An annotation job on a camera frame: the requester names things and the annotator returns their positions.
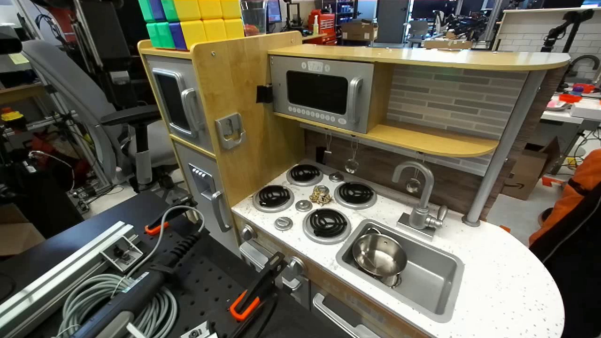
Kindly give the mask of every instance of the stovetop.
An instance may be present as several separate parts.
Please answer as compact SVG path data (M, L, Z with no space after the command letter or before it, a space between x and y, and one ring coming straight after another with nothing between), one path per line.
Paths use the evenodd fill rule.
M350 215L376 205L370 185L314 164L293 166L252 196L252 213L265 217L261 226L316 245L344 243L361 224Z

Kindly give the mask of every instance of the orange object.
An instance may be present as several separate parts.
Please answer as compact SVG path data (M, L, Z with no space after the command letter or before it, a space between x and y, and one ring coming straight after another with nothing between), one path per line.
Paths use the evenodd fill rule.
M241 294L228 309L230 316L239 324L246 322L261 305L261 299L256 297L243 312L239 312L239 307L243 303L245 296L246 296L246 292Z
M166 222L166 224L154 224L154 226L147 226L145 228L145 234L147 234L147 237L158 237L158 235L162 235L162 232L166 232L169 228L169 222Z
M320 14L320 35L325 35L325 46L337 44L337 16L333 14Z
M592 192L598 185L601 185L601 151L594 151L584 158L584 164L577 170L571 179L571 185L564 185L564 194L553 207L549 219L539 232L530 237L530 247L545 237L553 228L556 228L571 211L579 207L584 196L579 192Z
M583 98L581 96L575 96L575 95L568 95L568 93L562 93L560 95L560 102L566 102L566 104L577 104L581 102Z

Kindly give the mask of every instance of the workbench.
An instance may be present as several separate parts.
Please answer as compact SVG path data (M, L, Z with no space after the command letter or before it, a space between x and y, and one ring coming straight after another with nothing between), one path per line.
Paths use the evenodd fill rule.
M156 196L139 194L122 205L117 205L64 234L59 234L23 256L2 262L0 303L15 296L19 290L40 279L44 273L121 220L136 228L136 234L141 237L143 252L151 252L154 243L143 237L143 226L153 222L166 209L168 205ZM179 239L194 232L196 226L184 222L169 228L158 256L171 250ZM233 333L237 324L228 316L228 307L243 290L252 286L258 273L230 254L224 247L215 243L209 235L201 239L184 260L186 262L183 262L177 277L173 279L181 281L181 284L171 288L179 301L179 320L169 337L181 337L203 322L213 322L218 333ZM59 324L60 314L57 312L30 337L55 337ZM258 320L256 327L250 327L246 337L254 337L254 329L260 326L261 318ZM338 327L331 326L325 318L318 318L318 314L305 311L284 292L280 294L276 312L267 324L263 335L288 338L346 337Z

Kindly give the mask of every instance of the microwave window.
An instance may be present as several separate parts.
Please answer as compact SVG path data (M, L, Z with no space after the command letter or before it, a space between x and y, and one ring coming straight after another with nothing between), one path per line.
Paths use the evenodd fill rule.
M184 115L181 87L175 78L154 74L158 91L162 93L169 123L183 130L190 130L190 123Z
M346 113L348 80L320 74L288 72L288 100L337 115Z

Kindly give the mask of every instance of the tile backsplash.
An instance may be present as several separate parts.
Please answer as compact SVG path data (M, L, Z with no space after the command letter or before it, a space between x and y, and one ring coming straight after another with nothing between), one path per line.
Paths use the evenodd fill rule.
M500 140L524 81L526 74L395 68L387 121ZM491 157L430 162L483 175Z
M541 51L543 42L551 29L564 23L568 12L583 12L581 8L562 8L562 10L506 10L504 21L498 31L494 48L498 51ZM556 42L554 51L562 53L568 35ZM569 51L571 57L579 55L598 55L601 57L601 10L590 21L584 21Z

